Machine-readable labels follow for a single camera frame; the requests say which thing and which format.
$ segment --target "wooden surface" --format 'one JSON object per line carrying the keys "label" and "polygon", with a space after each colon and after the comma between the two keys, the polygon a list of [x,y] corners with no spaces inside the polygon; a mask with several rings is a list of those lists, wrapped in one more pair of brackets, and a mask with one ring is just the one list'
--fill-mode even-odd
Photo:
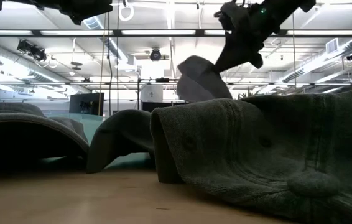
{"label": "wooden surface", "polygon": [[121,162],[99,174],[50,167],[1,175],[0,223],[290,222],[244,211],[187,185],[160,184],[154,170]]}

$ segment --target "light fixture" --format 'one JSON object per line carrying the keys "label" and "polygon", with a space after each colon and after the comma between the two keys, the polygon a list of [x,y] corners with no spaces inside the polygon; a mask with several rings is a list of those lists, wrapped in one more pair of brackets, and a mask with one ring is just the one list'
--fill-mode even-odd
{"label": "light fixture", "polygon": [[30,4],[21,4],[18,2],[4,1],[2,3],[2,9],[36,9],[36,6]]}
{"label": "light fixture", "polygon": [[287,35],[352,35],[352,30],[295,30],[288,31]]}
{"label": "light fixture", "polygon": [[333,78],[336,78],[336,77],[338,77],[338,76],[339,76],[339,75],[337,75],[337,74],[334,74],[334,75],[327,75],[326,77],[317,80],[316,83],[326,82],[326,81],[331,80],[331,79],[333,79]]}
{"label": "light fixture", "polygon": [[224,30],[206,30],[204,31],[205,35],[224,35]]}
{"label": "light fixture", "polygon": [[195,30],[123,30],[123,35],[195,35]]}
{"label": "light fixture", "polygon": [[[91,36],[91,35],[103,35],[102,30],[43,30],[40,31],[42,35],[85,35],[85,36]],[[113,35],[113,31],[106,31],[106,35]]]}
{"label": "light fixture", "polygon": [[333,88],[333,89],[330,89],[330,90],[324,91],[323,93],[333,93],[334,91],[337,91],[337,90],[340,90],[340,89],[342,89],[342,87]]}
{"label": "light fixture", "polygon": [[0,30],[0,35],[33,35],[31,30]]}

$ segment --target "green towel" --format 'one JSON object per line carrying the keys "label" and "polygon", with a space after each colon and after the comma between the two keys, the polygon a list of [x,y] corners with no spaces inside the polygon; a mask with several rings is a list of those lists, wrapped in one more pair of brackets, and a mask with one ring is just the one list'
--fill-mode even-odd
{"label": "green towel", "polygon": [[119,156],[136,152],[153,154],[150,115],[146,111],[123,110],[105,120],[93,136],[87,173],[102,171]]}
{"label": "green towel", "polygon": [[0,103],[0,169],[43,158],[86,158],[88,150],[81,123],[47,118],[27,103]]}
{"label": "green towel", "polygon": [[352,223],[352,92],[158,108],[160,182],[302,223]]}

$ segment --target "gray towel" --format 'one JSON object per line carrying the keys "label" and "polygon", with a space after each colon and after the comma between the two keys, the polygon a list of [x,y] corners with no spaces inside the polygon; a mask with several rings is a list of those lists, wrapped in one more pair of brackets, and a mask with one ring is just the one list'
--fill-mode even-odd
{"label": "gray towel", "polygon": [[352,223],[352,92],[155,109],[160,182],[302,223]]}
{"label": "gray towel", "polygon": [[96,130],[88,153],[87,173],[103,170],[119,156],[154,153],[150,133],[150,113],[123,110],[109,117]]}
{"label": "gray towel", "polygon": [[86,158],[83,125],[68,118],[46,118],[25,103],[0,103],[0,164],[49,157]]}
{"label": "gray towel", "polygon": [[177,82],[180,99],[201,102],[217,98],[230,98],[230,91],[219,73],[212,71],[214,65],[205,58],[192,55],[177,66],[182,73]]}

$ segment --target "fluorescent light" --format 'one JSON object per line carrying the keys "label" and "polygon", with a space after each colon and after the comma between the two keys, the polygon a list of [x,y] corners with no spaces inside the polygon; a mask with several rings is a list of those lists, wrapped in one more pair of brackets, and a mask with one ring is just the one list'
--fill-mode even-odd
{"label": "fluorescent light", "polygon": [[352,35],[352,30],[295,30],[295,35]]}
{"label": "fluorescent light", "polygon": [[25,82],[0,82],[0,85],[25,85]]}
{"label": "fluorescent light", "polygon": [[336,78],[336,77],[338,77],[338,76],[339,76],[339,75],[337,75],[337,74],[334,74],[334,75],[327,75],[326,77],[317,80],[316,83],[326,82],[326,81],[331,80],[331,79],[333,79],[333,78]]}
{"label": "fluorescent light", "polygon": [[349,86],[350,83],[316,83],[316,86]]}
{"label": "fluorescent light", "polygon": [[195,30],[124,30],[124,35],[194,35]]}
{"label": "fluorescent light", "polygon": [[3,2],[2,9],[35,9],[36,6],[17,2]]}
{"label": "fluorescent light", "polygon": [[342,89],[342,87],[339,87],[339,88],[333,88],[333,89],[330,89],[330,90],[324,91],[323,93],[333,93],[334,91],[337,91],[337,90],[340,90],[340,89]]}
{"label": "fluorescent light", "polygon": [[30,30],[0,30],[0,35],[32,35]]}
{"label": "fluorescent light", "polygon": [[204,31],[205,35],[224,35],[224,30],[206,30]]}
{"label": "fluorescent light", "polygon": [[40,31],[42,35],[113,35],[114,32],[108,30],[43,30]]}

